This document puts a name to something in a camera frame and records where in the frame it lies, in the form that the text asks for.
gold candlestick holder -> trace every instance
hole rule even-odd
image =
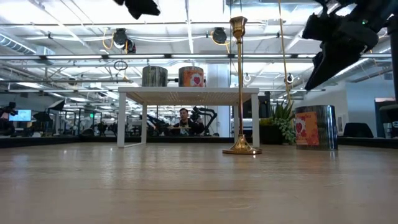
[[[229,23],[232,26],[232,33],[236,38],[238,46],[238,78],[239,78],[239,137],[235,144],[228,150],[223,150],[227,154],[261,154],[261,149],[252,148],[246,141],[243,134],[243,71],[242,71],[242,37],[245,33],[244,26],[248,19],[243,16],[232,18]]]

ceiling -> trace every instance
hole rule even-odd
[[[112,33],[117,28],[126,28],[127,35],[137,48],[137,54],[227,54],[236,53],[236,45],[229,39],[229,19],[244,15],[248,18],[246,35],[244,36],[244,54],[281,54],[281,38],[279,24],[279,8],[277,1],[233,1],[230,0],[155,0],[160,16],[143,15],[135,20],[124,6],[118,6],[112,0],[2,0],[0,2],[0,34],[12,37],[18,43],[32,49],[38,46],[50,49],[56,55],[91,55],[91,54],[124,54],[111,45]],[[321,7],[315,1],[297,0],[283,1],[281,12],[286,52],[288,54],[315,54],[320,51],[319,42],[300,38],[309,15],[319,13]],[[353,7],[342,9],[338,14],[344,15]],[[231,46],[216,45],[208,36],[215,27],[224,28],[227,42]],[[380,32],[380,43],[388,43],[386,31]],[[375,52],[385,49],[378,46]],[[20,55],[8,47],[0,45],[0,55]],[[19,76],[21,80],[43,80],[52,75],[53,80],[76,78],[80,80],[110,80],[118,73],[113,68],[114,60],[64,60],[55,61],[51,65],[35,61],[12,60],[0,61],[2,68],[8,65],[28,71],[29,75]],[[142,68],[147,64],[161,65],[169,71],[169,78],[177,78],[180,67],[195,63],[206,72],[209,63],[226,63],[229,60],[126,60],[129,68],[126,76],[141,84]],[[311,74],[312,61],[288,60],[287,72],[302,81]],[[370,67],[383,67],[380,64],[369,64]],[[349,72],[357,73],[359,67],[353,67]],[[231,74],[236,70],[231,67]],[[284,64],[279,60],[246,60],[244,72],[252,77],[246,86],[260,88],[284,88]],[[15,80],[17,77],[8,73],[0,74],[3,80]],[[115,89],[120,85],[131,83],[103,83],[104,89]],[[65,83],[53,83],[46,88],[70,89],[76,88]],[[13,85],[13,88],[26,86]]]

table leg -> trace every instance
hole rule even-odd
[[[146,103],[142,105],[141,144],[147,142],[147,109]]]
[[[253,131],[253,147],[260,147],[260,124],[259,124],[259,97],[256,94],[251,95],[251,118]]]
[[[118,147],[124,147],[125,123],[126,123],[126,93],[119,93]]]
[[[239,136],[239,109],[238,106],[234,106],[234,138],[235,142]]]

gray canister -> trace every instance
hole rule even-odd
[[[167,69],[146,66],[142,69],[142,86],[167,87]]]
[[[205,74],[203,69],[196,66],[182,67],[178,70],[179,87],[204,87]]]
[[[296,108],[295,130],[297,149],[338,150],[334,106]]]

red heart label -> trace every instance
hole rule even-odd
[[[200,78],[199,78],[199,77],[195,77],[195,78],[193,78],[193,81],[194,81],[197,85],[199,85],[199,83],[200,83]]]
[[[300,133],[302,129],[303,129],[303,125],[300,124],[300,123],[297,123],[297,124],[296,124],[296,131],[297,131],[297,133]]]

